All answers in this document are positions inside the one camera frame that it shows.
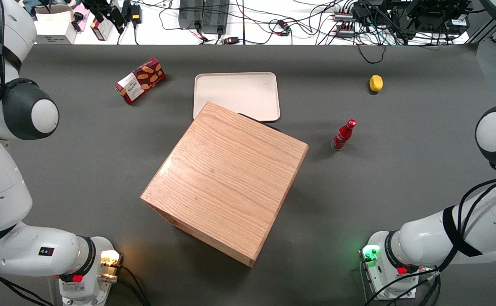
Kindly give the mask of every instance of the gray tablecloth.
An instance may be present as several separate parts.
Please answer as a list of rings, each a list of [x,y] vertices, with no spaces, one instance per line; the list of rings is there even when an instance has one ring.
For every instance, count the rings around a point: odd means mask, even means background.
[[[383,49],[362,50],[378,60]],[[128,106],[114,83],[152,56],[168,80]],[[372,233],[457,204],[496,176],[473,137],[495,105],[475,49],[388,47],[384,56],[370,65],[346,46],[35,46],[22,75],[61,118],[51,137],[11,144],[34,198],[25,222],[109,238],[153,305],[362,305],[357,250]],[[253,269],[139,200],[192,121],[195,76],[244,71],[276,74],[273,125],[310,145]],[[378,95],[368,93],[373,74],[384,79]],[[336,153],[329,142],[350,118],[358,125]],[[49,297],[45,279],[11,279]],[[13,304],[30,305],[0,284],[0,305]],[[110,306],[136,304],[114,285]],[[496,263],[448,267],[439,305],[489,304]]]

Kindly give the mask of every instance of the wooden box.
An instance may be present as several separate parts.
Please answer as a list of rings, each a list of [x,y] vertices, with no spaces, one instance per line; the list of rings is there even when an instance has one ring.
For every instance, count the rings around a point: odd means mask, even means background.
[[[252,267],[308,145],[208,102],[140,198]]]

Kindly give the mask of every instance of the plastic tray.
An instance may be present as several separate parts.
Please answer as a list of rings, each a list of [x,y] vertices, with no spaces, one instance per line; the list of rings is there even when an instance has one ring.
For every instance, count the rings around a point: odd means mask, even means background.
[[[278,85],[272,72],[197,75],[193,119],[208,101],[261,122],[280,118]]]

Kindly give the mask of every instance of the yellow lemon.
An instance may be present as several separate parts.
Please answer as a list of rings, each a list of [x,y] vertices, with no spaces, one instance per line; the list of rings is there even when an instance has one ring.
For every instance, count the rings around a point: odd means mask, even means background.
[[[382,87],[384,87],[384,81],[382,81],[381,76],[373,75],[371,77],[371,81],[369,81],[368,85],[371,88],[371,91],[378,93],[379,91],[382,90]]]

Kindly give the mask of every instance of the coca-cola bottle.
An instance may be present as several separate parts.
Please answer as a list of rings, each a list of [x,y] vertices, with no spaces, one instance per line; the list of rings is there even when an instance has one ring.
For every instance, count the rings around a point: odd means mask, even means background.
[[[355,126],[355,120],[351,119],[345,124],[343,127],[339,128],[339,131],[333,137],[333,141],[331,141],[331,147],[335,150],[340,150],[344,147],[348,139],[351,137],[351,132],[353,127]]]

